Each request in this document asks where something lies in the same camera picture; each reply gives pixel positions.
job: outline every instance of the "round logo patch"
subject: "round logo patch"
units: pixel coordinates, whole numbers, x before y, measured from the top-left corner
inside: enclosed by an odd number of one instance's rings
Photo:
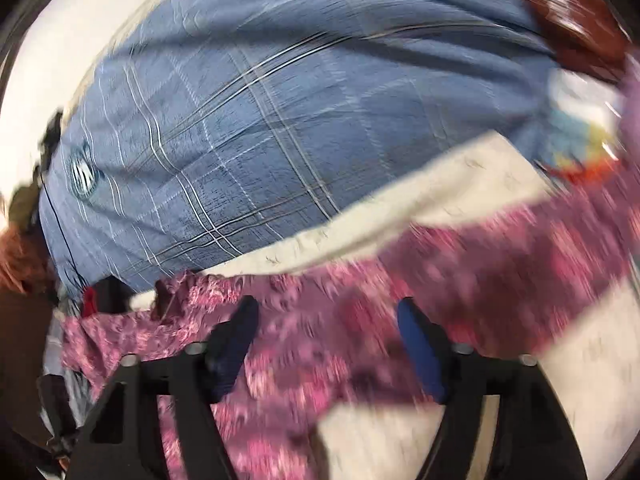
[[[86,200],[95,191],[98,181],[104,176],[91,158],[89,143],[82,148],[73,148],[68,161],[71,191],[80,200]]]

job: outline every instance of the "wire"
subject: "wire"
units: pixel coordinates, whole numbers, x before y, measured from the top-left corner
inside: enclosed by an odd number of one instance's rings
[[[84,276],[82,276],[82,274],[80,274],[80,272],[78,271],[78,266],[76,265],[76,261],[74,260],[74,254],[71,252],[71,247],[69,247],[69,242],[66,241],[65,232],[62,229],[62,224],[60,223],[60,218],[58,217],[58,213],[56,212],[56,208],[53,207],[53,202],[51,201],[51,197],[49,195],[49,190],[47,189],[47,185],[44,182],[44,178],[42,177],[42,174],[40,175],[40,181],[42,183],[42,189],[44,189],[44,192],[47,195],[47,200],[49,201],[49,206],[51,207],[51,210],[53,211],[53,215],[56,217],[56,222],[58,223],[58,228],[60,229],[60,234],[62,234],[62,239],[65,241],[66,250],[69,251],[69,257],[71,258],[71,268],[73,269],[73,271],[76,274],[76,276],[74,278],[71,278],[68,275],[68,272],[66,272],[66,269],[65,269],[66,279],[76,289],[80,290],[81,292],[84,292],[84,290],[89,287],[89,283],[84,278]]]

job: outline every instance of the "plaid pattern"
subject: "plaid pattern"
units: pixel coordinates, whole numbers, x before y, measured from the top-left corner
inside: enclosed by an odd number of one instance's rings
[[[522,0],[166,0],[96,69],[47,189],[84,278],[146,290],[487,130],[533,156],[553,66]]]

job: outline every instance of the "metal bolt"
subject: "metal bolt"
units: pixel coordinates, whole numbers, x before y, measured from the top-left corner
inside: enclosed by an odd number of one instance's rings
[[[525,366],[535,366],[538,364],[538,360],[530,354],[523,354],[520,356],[520,362]]]
[[[455,343],[453,345],[453,351],[456,354],[471,355],[474,352],[474,348],[467,343]]]
[[[202,354],[206,349],[206,345],[201,342],[191,343],[187,345],[187,348],[184,349],[185,352],[189,355],[199,355]]]
[[[120,364],[122,366],[135,366],[140,362],[140,358],[135,354],[127,354],[122,359],[120,359]]]

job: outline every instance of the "pink floral fabric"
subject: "pink floral fabric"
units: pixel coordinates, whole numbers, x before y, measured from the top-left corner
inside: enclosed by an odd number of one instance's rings
[[[310,480],[308,432],[337,400],[428,402],[399,339],[401,298],[484,354],[535,352],[626,273],[639,238],[639,173],[623,170],[460,230],[412,226],[370,260],[299,276],[178,276],[159,283],[151,312],[67,319],[63,359],[98,396],[123,354],[175,354],[251,294],[257,338],[212,410],[241,477]],[[182,480],[170,400],[159,410],[170,474]]]

